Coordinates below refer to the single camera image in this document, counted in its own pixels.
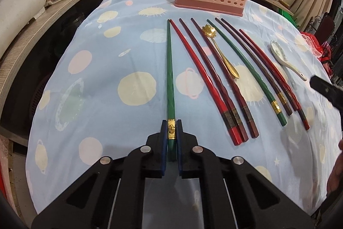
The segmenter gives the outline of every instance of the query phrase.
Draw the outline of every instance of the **dark red chopstick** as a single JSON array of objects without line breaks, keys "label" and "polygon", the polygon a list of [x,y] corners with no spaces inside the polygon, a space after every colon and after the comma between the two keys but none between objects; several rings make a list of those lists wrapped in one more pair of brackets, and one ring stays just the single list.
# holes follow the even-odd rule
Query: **dark red chopstick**
[{"label": "dark red chopstick", "polygon": [[201,48],[199,42],[196,40],[192,32],[189,30],[189,28],[186,26],[185,22],[182,21],[182,19],[179,19],[180,23],[182,24],[183,28],[186,30],[188,36],[191,38],[193,44],[197,48],[198,52],[200,53],[203,61],[205,62],[208,70],[210,71],[213,80],[215,81],[217,88],[222,95],[222,98],[224,100],[225,105],[229,109],[229,113],[231,115],[231,118],[233,119],[235,126],[238,127],[238,131],[241,134],[241,139],[243,142],[246,142],[249,138],[247,135],[247,132],[245,131],[244,125],[241,121],[241,118],[239,117],[238,111],[235,108],[234,103],[232,102],[231,98],[229,97],[229,94],[227,93],[226,88],[224,87],[222,80],[218,76],[217,72],[214,69],[214,66],[210,62],[209,58],[206,56],[204,50]]},{"label": "dark red chopstick", "polygon": [[230,87],[232,88],[234,95],[238,101],[238,104],[239,104],[239,106],[243,112],[244,118],[247,122],[247,125],[248,125],[248,128],[249,128],[249,131],[250,131],[252,138],[258,137],[259,133],[258,133],[256,124],[253,120],[253,116],[251,115],[251,112],[249,110],[249,107],[248,107],[247,103],[245,102],[245,100],[244,100],[238,86],[236,85],[235,81],[233,80],[231,74],[229,73],[228,69],[226,68],[222,58],[220,57],[219,53],[217,52],[217,50],[215,49],[213,44],[210,42],[210,40],[204,34],[204,32],[202,31],[200,26],[197,24],[197,22],[193,18],[191,18],[191,21],[193,22],[193,24],[195,25],[195,27],[199,31],[200,35],[203,37],[207,46],[210,48],[210,50],[213,53],[217,63],[219,64],[220,68],[222,69],[226,80],[228,81]]},{"label": "dark red chopstick", "polygon": [[258,60],[258,58],[253,54],[253,52],[244,44],[244,42],[241,40],[241,38],[239,38],[237,36],[237,34],[235,32],[238,32],[231,24],[229,24],[227,21],[225,21],[222,18],[222,21],[220,21],[218,18],[215,18],[215,20],[223,27],[226,29],[226,31],[228,33],[230,33],[233,38],[243,47],[243,49],[248,53],[248,55],[252,58],[252,60],[256,63],[256,65],[258,66],[258,68],[262,71],[262,73],[264,74],[264,76],[266,77],[266,79],[268,80],[268,82],[270,83],[270,85],[272,86],[272,88],[274,89],[274,92],[277,94],[277,96],[280,99],[281,104],[283,105],[287,115],[291,115],[292,114],[292,109],[290,108],[288,102],[286,101],[285,97],[283,96],[280,88],[277,86],[277,84],[274,82],[273,78],[270,76],[270,74],[268,73],[267,69],[264,68],[264,66],[262,65],[262,63],[260,63],[260,61]]},{"label": "dark red chopstick", "polygon": [[253,52],[260,57],[263,64],[269,69],[269,71],[272,73],[272,75],[286,94],[289,102],[293,107],[293,110],[297,111],[298,105],[293,97],[292,90],[285,81],[284,77],[281,75],[280,71],[276,68],[276,66],[272,63],[268,56],[261,50],[261,48],[242,29],[240,29],[239,31],[241,32],[238,33],[240,37],[253,50]]},{"label": "dark red chopstick", "polygon": [[304,127],[306,130],[310,129],[310,125],[308,124],[308,121],[306,119],[305,113],[302,110],[302,107],[299,103],[299,101],[297,100],[294,92],[292,91],[292,89],[290,88],[290,86],[287,84],[286,80],[284,79],[284,77],[281,75],[281,73],[279,72],[279,70],[276,68],[276,66],[272,63],[272,61],[268,58],[268,56],[261,50],[261,48],[248,36],[248,34],[246,34],[242,29],[239,30],[249,41],[248,46],[254,50],[256,49],[256,51],[261,55],[261,57],[264,58],[264,60],[262,60],[262,62],[267,66],[267,68],[269,68],[269,71],[272,74],[275,74],[275,78],[277,80],[277,82],[280,84],[282,83],[284,85],[284,87],[287,89],[287,91],[289,92],[289,95],[293,98],[294,100],[294,106],[292,105],[293,109],[295,111],[298,111],[299,116],[301,118],[302,123],[304,124]]},{"label": "dark red chopstick", "polygon": [[194,53],[194,51],[191,48],[191,46],[189,45],[189,43],[187,42],[186,38],[183,36],[181,31],[178,29],[178,27],[175,25],[175,23],[172,20],[170,20],[170,23],[173,26],[173,28],[175,29],[177,35],[179,36],[180,40],[184,44],[185,48],[187,49],[187,51],[188,51],[189,55],[191,56],[193,62],[197,66],[197,69],[199,70],[201,77],[203,78],[203,80],[204,80],[204,82],[205,82],[205,84],[206,84],[206,86],[207,86],[207,88],[208,88],[219,112],[222,115],[222,118],[224,120],[224,123],[227,127],[227,130],[229,132],[229,135],[230,135],[234,145],[235,146],[240,145],[243,141],[241,139],[241,136],[238,132],[237,127],[234,126],[234,122],[231,118],[231,115],[228,112],[227,106],[225,105],[225,103],[221,99],[219,92],[214,87],[210,77],[206,73],[205,68],[201,64],[200,60],[198,59],[197,55]]}]

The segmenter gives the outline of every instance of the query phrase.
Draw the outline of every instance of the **green chopstick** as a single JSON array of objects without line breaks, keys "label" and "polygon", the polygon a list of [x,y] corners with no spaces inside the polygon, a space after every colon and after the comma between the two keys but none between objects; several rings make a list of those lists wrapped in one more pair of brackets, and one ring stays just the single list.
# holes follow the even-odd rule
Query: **green chopstick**
[{"label": "green chopstick", "polygon": [[280,109],[280,106],[278,105],[277,101],[275,100],[275,97],[270,92],[265,82],[263,82],[263,80],[261,79],[260,75],[256,72],[254,67],[250,64],[250,62],[246,59],[246,57],[241,53],[241,51],[234,45],[234,43],[232,43],[232,41],[219,28],[217,28],[217,26],[215,26],[215,24],[213,24],[210,20],[207,20],[207,22],[216,29],[216,31],[224,38],[224,40],[230,45],[230,47],[235,51],[235,53],[244,62],[246,67],[249,69],[249,71],[254,76],[255,80],[257,81],[257,83],[260,85],[261,89],[265,93],[281,125],[285,126],[287,124],[287,121]]},{"label": "green chopstick", "polygon": [[170,21],[167,22],[167,118],[168,118],[168,158],[176,160],[175,102],[173,60],[171,57]]}]

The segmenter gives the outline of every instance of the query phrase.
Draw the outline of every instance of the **metal screw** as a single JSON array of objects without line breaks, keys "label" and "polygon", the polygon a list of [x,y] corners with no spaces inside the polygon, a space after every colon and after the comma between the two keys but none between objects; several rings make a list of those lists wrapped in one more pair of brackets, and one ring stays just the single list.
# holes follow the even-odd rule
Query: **metal screw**
[{"label": "metal screw", "polygon": [[237,165],[241,165],[244,163],[244,159],[240,156],[236,156],[234,157],[233,162]]},{"label": "metal screw", "polygon": [[194,146],[192,148],[192,151],[195,152],[195,153],[202,153],[204,151],[204,149],[201,146]]},{"label": "metal screw", "polygon": [[109,158],[108,156],[104,156],[100,159],[100,163],[103,164],[103,165],[106,165],[108,163],[111,162],[111,158]]},{"label": "metal screw", "polygon": [[147,153],[150,151],[151,151],[151,148],[149,146],[142,146],[141,147],[141,152],[143,152],[143,153]]}]

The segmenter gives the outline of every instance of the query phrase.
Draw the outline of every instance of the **brown chopstick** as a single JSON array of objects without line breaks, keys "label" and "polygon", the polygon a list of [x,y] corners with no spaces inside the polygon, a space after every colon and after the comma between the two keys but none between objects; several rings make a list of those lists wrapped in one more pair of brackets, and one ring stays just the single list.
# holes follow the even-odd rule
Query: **brown chopstick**
[{"label": "brown chopstick", "polygon": [[232,88],[234,95],[238,101],[238,104],[239,104],[239,106],[243,112],[244,118],[248,124],[248,128],[249,128],[249,131],[250,131],[252,138],[258,137],[259,133],[258,133],[256,124],[255,124],[255,121],[253,120],[253,116],[251,115],[251,112],[249,110],[249,107],[248,107],[247,103],[245,102],[245,100],[244,100],[238,86],[236,85],[235,81],[233,80],[231,74],[229,73],[228,69],[226,68],[224,62],[222,61],[222,58],[220,57],[219,53],[217,52],[215,47],[212,45],[210,40],[207,38],[207,36],[201,30],[201,28],[197,24],[197,22],[193,18],[191,18],[191,21],[193,22],[193,24],[195,25],[195,27],[199,31],[200,35],[205,40],[207,46],[210,48],[210,50],[213,53],[217,63],[219,64],[220,68],[222,69],[222,71],[225,75],[225,78],[227,79],[230,87]]},{"label": "brown chopstick", "polygon": [[235,122],[235,125],[238,126],[239,133],[241,135],[241,139],[243,142],[246,142],[249,138],[247,135],[247,132],[245,131],[244,125],[242,123],[242,120],[238,114],[238,111],[232,102],[231,98],[229,97],[229,94],[227,93],[226,88],[224,87],[222,80],[218,76],[217,72],[215,71],[214,66],[210,62],[209,58],[206,56],[204,50],[201,48],[199,42],[196,40],[192,32],[189,30],[189,28],[186,26],[185,22],[182,19],[179,19],[180,23],[182,24],[183,28],[186,30],[189,38],[192,40],[193,44],[197,48],[198,52],[200,53],[203,61],[205,62],[208,70],[210,71],[213,80],[215,81],[217,88],[224,100],[224,103],[226,104],[227,108],[229,109],[229,113],[231,114],[232,119]]},{"label": "brown chopstick", "polygon": [[233,26],[231,26],[227,21],[225,21],[222,18],[222,21],[227,24],[228,26],[226,26],[222,21],[220,21],[218,18],[215,18],[215,20],[222,25],[223,28],[225,28],[233,37],[234,39],[244,48],[244,50],[248,53],[248,55],[253,59],[253,61],[256,63],[256,65],[258,66],[258,68],[262,71],[262,73],[264,74],[264,76],[267,78],[268,82],[270,83],[270,85],[272,86],[272,88],[274,89],[275,93],[277,94],[277,96],[280,99],[280,102],[282,103],[286,113],[290,116],[292,114],[292,109],[290,108],[288,102],[286,101],[284,95],[282,94],[280,88],[277,86],[277,84],[274,82],[273,78],[270,76],[270,74],[268,73],[268,71],[263,67],[262,63],[260,63],[260,61],[258,60],[258,58],[253,54],[253,52],[241,41],[241,39],[231,30],[228,28],[228,26],[232,29],[234,29]]},{"label": "brown chopstick", "polygon": [[265,62],[264,60],[262,60],[263,63],[266,63],[266,66],[270,68],[270,72],[271,73],[275,73],[275,78],[278,77],[277,79],[277,82],[279,83],[283,83],[287,89],[287,91],[289,92],[289,96],[292,97],[292,99],[294,100],[295,102],[295,107],[296,109],[293,107],[293,109],[295,111],[298,111],[299,113],[299,116],[302,120],[302,123],[304,124],[304,127],[306,130],[309,130],[310,129],[310,125],[308,124],[308,121],[307,121],[307,118],[306,118],[306,115],[304,113],[304,111],[302,110],[302,107],[299,103],[299,101],[297,100],[294,92],[292,91],[292,89],[290,88],[290,86],[287,84],[286,80],[283,78],[283,76],[281,75],[281,73],[279,72],[279,70],[275,67],[275,65],[271,62],[271,60],[268,58],[268,56],[260,49],[260,47],[243,31],[243,30],[239,30],[248,40],[249,40],[249,46],[250,48],[254,48],[256,49],[256,51],[258,51],[261,56],[265,59]]}]

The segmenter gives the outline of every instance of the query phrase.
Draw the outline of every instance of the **polka dot tablecloth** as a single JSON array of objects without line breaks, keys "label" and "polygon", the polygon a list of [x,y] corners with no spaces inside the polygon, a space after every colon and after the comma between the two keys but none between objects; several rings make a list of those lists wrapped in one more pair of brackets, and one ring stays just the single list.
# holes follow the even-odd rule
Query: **polka dot tablecloth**
[{"label": "polka dot tablecloth", "polygon": [[[304,129],[296,112],[290,117],[284,112],[288,123],[281,127],[252,74],[218,35],[217,44],[240,74],[236,83],[260,132],[258,138],[235,147],[196,66],[172,29],[176,118],[182,119],[184,131],[196,135],[200,145],[220,157],[244,157],[303,210],[313,213],[325,199],[326,181],[339,154],[340,116],[308,81],[276,63],[269,42],[276,40],[307,77],[315,74],[329,81],[321,63],[286,19],[254,2],[247,2],[243,17],[234,17],[176,8],[173,1],[104,0],[76,31],[33,120],[26,175],[36,210],[42,211],[101,156],[126,156],[160,130],[167,112],[169,18],[184,35],[179,18],[191,29],[243,119],[223,73],[190,21],[193,17],[203,26],[206,19],[223,17],[244,29],[269,55],[293,88],[311,128]],[[199,190],[198,180],[180,179],[176,164],[168,164],[163,179],[146,181],[143,227],[202,228]]]}]

